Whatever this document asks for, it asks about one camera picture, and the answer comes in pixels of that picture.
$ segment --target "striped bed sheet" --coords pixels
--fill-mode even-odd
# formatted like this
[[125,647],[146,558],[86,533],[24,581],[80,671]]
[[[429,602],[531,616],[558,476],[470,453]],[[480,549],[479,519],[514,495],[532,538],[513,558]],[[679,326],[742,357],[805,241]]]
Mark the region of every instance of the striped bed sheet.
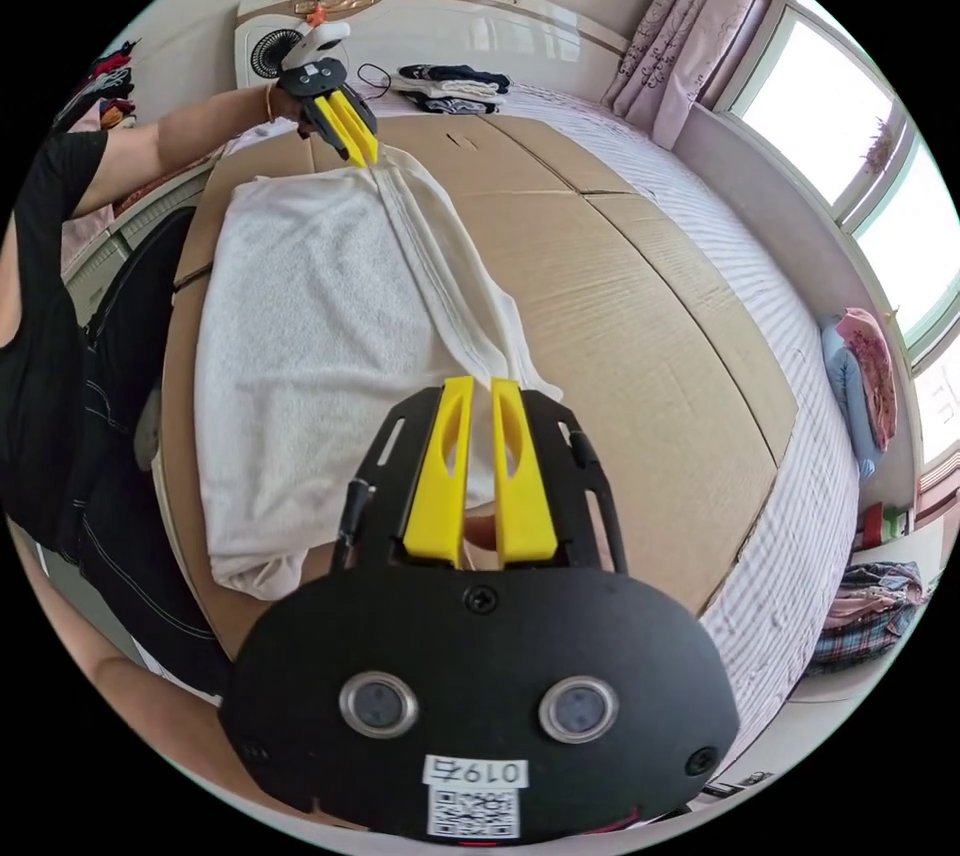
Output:
[[[417,113],[396,92],[356,83],[377,116]],[[740,712],[721,769],[760,735],[813,655],[853,541],[858,475],[830,391],[820,332],[773,257],[734,211],[671,153],[606,109],[515,87],[501,112],[541,120],[593,153],[655,202],[701,248],[757,323],[797,399],[787,453],[756,528],[702,617]],[[286,127],[258,127],[226,152]]]

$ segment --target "cardboard sheet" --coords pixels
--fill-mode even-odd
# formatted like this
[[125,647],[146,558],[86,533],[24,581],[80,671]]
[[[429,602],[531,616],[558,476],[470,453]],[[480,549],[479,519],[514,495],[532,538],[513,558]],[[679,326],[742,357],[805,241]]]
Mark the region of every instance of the cardboard sheet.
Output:
[[[545,124],[394,117],[380,138],[434,174],[516,299],[535,365],[564,390],[604,464],[631,573],[701,612],[765,504],[796,417],[743,305],[656,206]],[[162,476],[188,581],[231,655],[268,604],[210,576],[193,429],[202,274],[235,185],[338,165],[329,147],[295,133],[223,160],[178,269]],[[329,553],[311,554],[305,578],[325,571]]]

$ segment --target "black pants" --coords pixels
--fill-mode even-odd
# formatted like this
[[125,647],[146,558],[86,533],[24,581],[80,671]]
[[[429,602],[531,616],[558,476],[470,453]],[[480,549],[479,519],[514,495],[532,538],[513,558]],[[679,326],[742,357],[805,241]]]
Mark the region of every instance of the black pants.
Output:
[[71,496],[75,539],[63,555],[75,555],[70,561],[164,669],[217,696],[229,660],[184,581],[133,449],[163,371],[173,279],[193,212],[172,213],[134,250],[85,329],[84,482]]

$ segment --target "pillow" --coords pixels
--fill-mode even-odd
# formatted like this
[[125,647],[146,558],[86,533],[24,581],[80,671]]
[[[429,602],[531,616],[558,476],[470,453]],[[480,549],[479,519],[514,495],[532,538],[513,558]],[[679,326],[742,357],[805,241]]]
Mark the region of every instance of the pillow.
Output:
[[821,328],[823,362],[827,368],[830,388],[847,424],[850,443],[860,467],[860,482],[863,483],[876,472],[880,460],[883,459],[883,451],[873,438],[860,364],[847,348],[843,337],[837,333],[840,318],[831,317]]

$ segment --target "label sticker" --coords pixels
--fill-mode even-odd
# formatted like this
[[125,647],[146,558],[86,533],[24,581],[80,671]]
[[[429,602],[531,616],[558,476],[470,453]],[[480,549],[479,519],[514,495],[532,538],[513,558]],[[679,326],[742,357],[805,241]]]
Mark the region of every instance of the label sticker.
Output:
[[423,763],[423,781],[441,789],[526,789],[527,761],[427,756]]
[[519,839],[517,790],[440,789],[432,785],[428,788],[428,835],[445,839]]

